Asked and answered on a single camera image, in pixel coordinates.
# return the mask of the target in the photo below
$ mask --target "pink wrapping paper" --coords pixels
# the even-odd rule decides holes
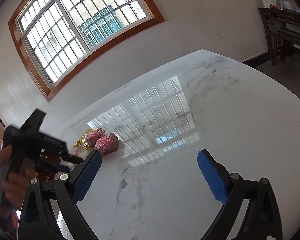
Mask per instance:
[[[118,149],[117,136],[114,133],[103,136],[96,141],[96,146],[94,149],[101,152],[102,156],[115,152]]]
[[[99,128],[98,130],[87,133],[86,142],[90,147],[93,147],[96,144],[96,141],[102,138],[104,135],[105,132],[103,131],[103,129]]]

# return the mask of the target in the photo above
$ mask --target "wooden window frame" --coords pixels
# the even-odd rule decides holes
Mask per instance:
[[[8,26],[12,36],[12,40],[16,46],[17,52],[21,58],[22,63],[24,64],[26,70],[28,71],[29,75],[33,79],[34,83],[37,85],[45,99],[49,102],[51,99],[81,70],[83,70],[88,64],[90,64],[93,60],[97,57],[105,53],[106,51],[110,50],[120,42],[132,37],[133,35],[150,28],[158,23],[164,22],[164,18],[160,13],[159,9],[157,8],[156,4],[153,0],[141,0],[147,10],[149,11],[150,15],[152,16],[151,19],[141,22],[140,24],[126,30],[125,32],[119,34],[118,36],[110,39],[107,43],[105,43],[100,48],[93,51],[90,55],[84,58],[79,64],[69,69],[69,72],[60,78],[60,80],[56,81],[56,83],[50,88],[44,79],[42,78],[41,74],[34,66],[23,42],[21,39],[20,32],[18,31],[17,27],[17,18],[26,5],[29,3],[30,0],[22,0],[21,3],[18,5],[17,9],[11,16]]]

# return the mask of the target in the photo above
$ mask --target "marble table top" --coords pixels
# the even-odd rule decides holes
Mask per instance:
[[[194,52],[111,92],[54,135],[71,146],[90,127],[121,140],[77,205],[100,240],[200,239],[222,205],[198,169],[201,149],[230,173],[270,180],[284,239],[300,226],[300,100],[253,68]]]

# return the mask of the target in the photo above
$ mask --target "wrapped package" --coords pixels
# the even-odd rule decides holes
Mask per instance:
[[[95,130],[87,129],[84,132],[84,134],[80,137],[80,139],[75,143],[75,145],[73,147],[81,148],[81,149],[84,149],[84,150],[89,150],[90,146],[87,143],[86,138],[87,138],[87,134],[90,133],[90,132],[93,132],[93,131],[95,131]]]
[[[86,135],[86,142],[90,147],[94,147],[96,145],[96,141],[105,136],[105,132],[102,128],[98,130],[93,130],[92,132]]]
[[[96,146],[94,149],[101,152],[102,156],[115,152],[118,149],[117,136],[114,133],[103,136],[96,141]]]

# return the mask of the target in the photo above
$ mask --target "window frame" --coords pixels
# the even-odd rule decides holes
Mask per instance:
[[[37,67],[33,61],[36,61],[33,53],[28,53],[31,51],[27,42],[23,42],[21,30],[19,28],[19,16],[24,12],[24,9],[28,7],[32,0],[22,0],[18,5],[17,9],[11,16],[8,26],[12,36],[12,40],[16,46],[17,52],[20,56],[22,63],[24,64],[26,70],[28,71],[31,78],[34,80],[35,84],[49,102],[51,99],[65,86],[75,75],[77,75],[81,70],[83,70],[88,64],[93,60],[98,58],[100,55],[113,48],[120,42],[130,38],[131,36],[150,28],[158,23],[164,22],[164,18],[160,13],[159,9],[155,5],[153,0],[140,0],[142,5],[149,12],[150,16],[147,16],[141,20],[138,20],[128,26],[127,29],[120,29],[116,33],[109,36],[107,39],[100,42],[101,46],[96,49],[91,49],[88,51],[87,55],[83,56],[78,60],[72,67],[70,67],[52,86],[49,85],[49,81],[45,78],[41,67]]]

